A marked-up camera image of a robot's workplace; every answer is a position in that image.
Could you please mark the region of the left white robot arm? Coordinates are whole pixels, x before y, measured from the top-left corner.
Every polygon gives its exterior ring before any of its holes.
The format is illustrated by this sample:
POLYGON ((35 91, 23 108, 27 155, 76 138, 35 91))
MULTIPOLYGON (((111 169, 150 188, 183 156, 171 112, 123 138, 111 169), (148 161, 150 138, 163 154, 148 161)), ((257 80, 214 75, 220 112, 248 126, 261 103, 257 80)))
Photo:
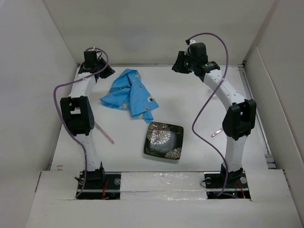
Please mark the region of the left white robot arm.
POLYGON ((95 118, 89 102, 89 95, 98 79, 105 79, 115 71, 108 65, 108 55, 99 48, 84 51, 84 62, 73 81, 71 93, 60 99, 61 116, 69 134, 84 150, 84 170, 77 180, 80 184, 89 182, 95 188, 105 185, 106 177, 102 162, 97 156, 92 130, 95 118))

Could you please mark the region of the blue space-print cloth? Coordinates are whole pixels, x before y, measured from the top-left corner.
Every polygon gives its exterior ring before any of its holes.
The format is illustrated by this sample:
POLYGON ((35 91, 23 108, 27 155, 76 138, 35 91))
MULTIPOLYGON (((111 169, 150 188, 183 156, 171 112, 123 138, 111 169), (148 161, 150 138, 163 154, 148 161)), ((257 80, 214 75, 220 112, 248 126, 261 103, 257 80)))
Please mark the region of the blue space-print cloth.
POLYGON ((100 98, 101 105, 116 109, 129 110, 133 119, 153 121, 152 111, 159 105, 141 80, 135 69, 124 70, 111 85, 107 95, 100 98))

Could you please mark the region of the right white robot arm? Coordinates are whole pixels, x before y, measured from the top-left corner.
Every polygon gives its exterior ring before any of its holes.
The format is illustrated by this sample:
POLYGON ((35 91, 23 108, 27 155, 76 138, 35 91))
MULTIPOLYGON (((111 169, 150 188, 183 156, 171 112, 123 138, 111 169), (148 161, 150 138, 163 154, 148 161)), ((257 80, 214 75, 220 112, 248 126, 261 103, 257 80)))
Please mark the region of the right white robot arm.
POLYGON ((219 181, 231 187, 242 174, 242 157, 247 137, 255 127, 256 102, 246 99, 224 78, 219 65, 209 61, 204 43, 188 40, 187 50, 179 51, 172 70, 194 73, 207 85, 224 105, 226 115, 222 128, 227 136, 225 160, 221 165, 219 181))

